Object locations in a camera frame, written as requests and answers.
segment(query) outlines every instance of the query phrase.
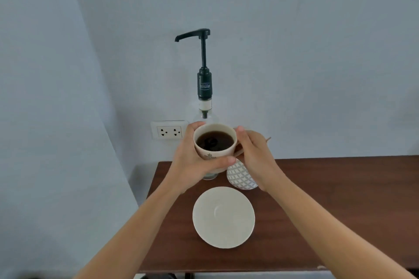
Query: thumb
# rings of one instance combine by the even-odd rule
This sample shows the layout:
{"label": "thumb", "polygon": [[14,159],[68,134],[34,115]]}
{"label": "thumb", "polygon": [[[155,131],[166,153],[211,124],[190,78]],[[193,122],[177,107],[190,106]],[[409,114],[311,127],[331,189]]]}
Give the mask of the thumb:
{"label": "thumb", "polygon": [[230,165],[235,164],[236,158],[232,155],[228,157],[219,157],[216,159],[206,160],[203,162],[205,171],[210,172],[215,169],[227,168]]}
{"label": "thumb", "polygon": [[245,131],[243,126],[238,126],[237,130],[237,140],[241,143],[241,145],[243,146],[243,150],[246,151],[249,148],[253,147],[253,143],[249,138],[249,135],[247,134],[247,132]]}

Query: person's right thumb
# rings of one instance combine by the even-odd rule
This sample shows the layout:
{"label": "person's right thumb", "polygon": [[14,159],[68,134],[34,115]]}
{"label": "person's right thumb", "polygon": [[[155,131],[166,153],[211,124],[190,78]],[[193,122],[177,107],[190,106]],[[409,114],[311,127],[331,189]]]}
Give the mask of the person's right thumb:
{"label": "person's right thumb", "polygon": [[252,141],[250,140],[249,135],[247,134],[243,126],[238,126],[236,133],[237,133],[237,140],[243,146],[244,151],[253,147]]}

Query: white plate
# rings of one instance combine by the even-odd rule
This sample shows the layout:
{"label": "white plate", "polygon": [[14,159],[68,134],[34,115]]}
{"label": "white plate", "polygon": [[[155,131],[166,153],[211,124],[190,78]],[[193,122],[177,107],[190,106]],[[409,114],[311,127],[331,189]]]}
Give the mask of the white plate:
{"label": "white plate", "polygon": [[250,201],[239,191],[216,187],[196,200],[192,220],[198,235],[217,248],[243,244],[255,226],[255,212]]}

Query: fingernail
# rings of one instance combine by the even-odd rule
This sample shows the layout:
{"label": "fingernail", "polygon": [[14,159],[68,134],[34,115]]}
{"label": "fingernail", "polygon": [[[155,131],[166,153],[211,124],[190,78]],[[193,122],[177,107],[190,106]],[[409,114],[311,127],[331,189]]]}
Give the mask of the fingernail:
{"label": "fingernail", "polygon": [[236,162],[236,158],[235,158],[235,157],[233,157],[232,155],[229,155],[229,156],[227,157],[227,161],[228,161],[228,163],[233,164],[233,163],[235,163],[235,162]]}

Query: forearm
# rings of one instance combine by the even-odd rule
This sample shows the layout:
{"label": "forearm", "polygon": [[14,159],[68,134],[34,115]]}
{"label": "forearm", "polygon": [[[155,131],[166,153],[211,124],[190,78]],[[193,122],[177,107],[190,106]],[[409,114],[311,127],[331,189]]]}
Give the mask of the forearm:
{"label": "forearm", "polygon": [[177,196],[163,182],[76,278],[132,279]]}
{"label": "forearm", "polygon": [[285,175],[277,174],[268,192],[336,278],[414,278],[339,222]]}

